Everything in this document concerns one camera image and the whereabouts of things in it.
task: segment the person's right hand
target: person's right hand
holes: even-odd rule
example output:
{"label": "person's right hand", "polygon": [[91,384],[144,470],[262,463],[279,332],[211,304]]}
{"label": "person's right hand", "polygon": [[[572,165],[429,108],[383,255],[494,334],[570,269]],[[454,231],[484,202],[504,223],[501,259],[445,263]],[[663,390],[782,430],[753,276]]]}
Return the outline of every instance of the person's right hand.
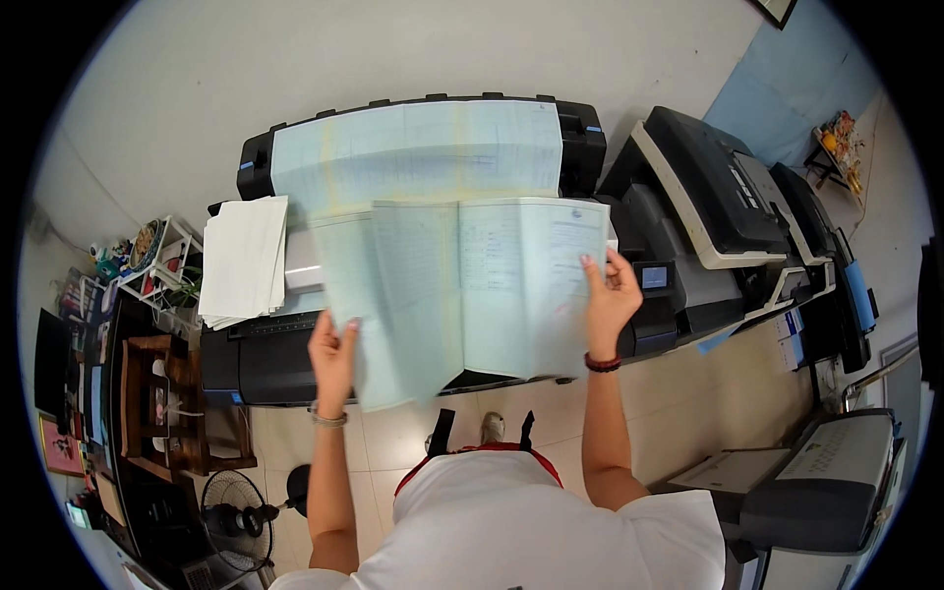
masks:
{"label": "person's right hand", "polygon": [[590,286],[590,303],[586,312],[587,346],[590,358],[597,362],[616,358],[619,332],[643,304],[643,292],[639,290],[632,266],[612,248],[606,249],[606,259],[604,281],[597,263],[586,254],[581,256],[583,272]]}
{"label": "person's right hand", "polygon": [[352,318],[347,321],[344,337],[338,338],[331,312],[318,314],[308,341],[308,356],[318,385],[318,415],[323,418],[340,418],[344,411],[354,380],[354,345],[360,327],[361,319]]}

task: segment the white t-shirt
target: white t-shirt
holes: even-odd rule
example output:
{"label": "white t-shirt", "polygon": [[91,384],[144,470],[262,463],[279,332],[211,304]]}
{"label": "white t-shirt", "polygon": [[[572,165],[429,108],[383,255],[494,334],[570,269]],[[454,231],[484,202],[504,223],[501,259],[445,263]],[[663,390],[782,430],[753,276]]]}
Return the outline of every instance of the white t-shirt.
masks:
{"label": "white t-shirt", "polygon": [[394,502],[396,527],[350,577],[308,569],[271,590],[720,588],[711,494],[646,496],[617,512],[558,486],[530,454],[430,460]]}

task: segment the pink picture frame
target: pink picture frame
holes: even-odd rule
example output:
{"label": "pink picture frame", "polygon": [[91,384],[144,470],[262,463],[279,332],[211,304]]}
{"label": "pink picture frame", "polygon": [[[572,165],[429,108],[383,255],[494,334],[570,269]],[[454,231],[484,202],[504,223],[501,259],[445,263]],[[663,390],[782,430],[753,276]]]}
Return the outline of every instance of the pink picture frame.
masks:
{"label": "pink picture frame", "polygon": [[40,416],[40,437],[42,455],[46,460],[46,471],[77,478],[85,475],[78,441],[71,434],[59,434],[56,422]]}

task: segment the wide format printer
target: wide format printer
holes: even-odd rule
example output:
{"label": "wide format printer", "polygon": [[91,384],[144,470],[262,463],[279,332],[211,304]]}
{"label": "wide format printer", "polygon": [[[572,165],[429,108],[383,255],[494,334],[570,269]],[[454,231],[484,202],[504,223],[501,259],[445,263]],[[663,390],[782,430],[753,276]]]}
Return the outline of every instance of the wide format printer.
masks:
{"label": "wide format printer", "polygon": [[[768,170],[732,135],[656,107],[636,123],[595,198],[610,204],[620,251],[646,296],[633,334],[620,339],[624,357],[817,302],[833,316],[816,323],[840,336],[810,358],[841,353],[847,372],[868,361],[874,299],[841,232],[783,164]],[[648,287],[653,267],[671,280]]]}
{"label": "wide format printer", "polygon": [[907,442],[894,429],[887,409],[829,416],[790,447],[722,451],[653,492],[711,492],[726,590],[850,588],[898,502]]}
{"label": "wide format printer", "polygon": [[[826,330],[840,336],[816,354],[842,353],[847,371],[868,360],[864,334],[869,326],[857,312],[863,306],[855,289],[857,285],[864,292],[864,286],[845,278],[854,259],[810,187],[781,164],[768,170],[731,135],[663,107],[637,123],[598,190],[606,140],[592,106],[546,95],[485,93],[375,101],[273,126],[243,146],[237,171],[240,196],[252,200],[288,194],[291,203],[297,197],[292,192],[305,190],[304,178],[284,173],[292,164],[286,159],[295,156],[279,148],[291,145],[296,153],[303,151],[305,124],[333,117],[347,117],[350,123],[397,105],[472,100],[533,101],[556,110],[563,143],[558,194],[610,205],[611,244],[632,263],[644,292],[642,308],[619,337],[618,349],[625,360],[657,355],[721,330],[746,329],[791,307],[817,301],[825,310]],[[218,208],[210,206],[211,214]],[[204,329],[203,381],[208,394],[269,405],[312,399],[315,383],[305,342],[317,310],[325,304],[317,252],[308,246],[307,231],[290,228],[286,236],[286,307],[278,316],[219,331]],[[841,329],[832,328],[837,321]],[[511,381],[507,376],[465,371],[444,391]]]}

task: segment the white sneaker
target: white sneaker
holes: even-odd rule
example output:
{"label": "white sneaker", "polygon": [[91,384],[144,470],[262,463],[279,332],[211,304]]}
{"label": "white sneaker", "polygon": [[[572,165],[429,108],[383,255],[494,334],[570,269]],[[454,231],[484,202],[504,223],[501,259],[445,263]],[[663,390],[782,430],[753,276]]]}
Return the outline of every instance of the white sneaker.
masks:
{"label": "white sneaker", "polygon": [[498,412],[488,412],[481,420],[481,444],[500,443],[505,438],[505,419]]}

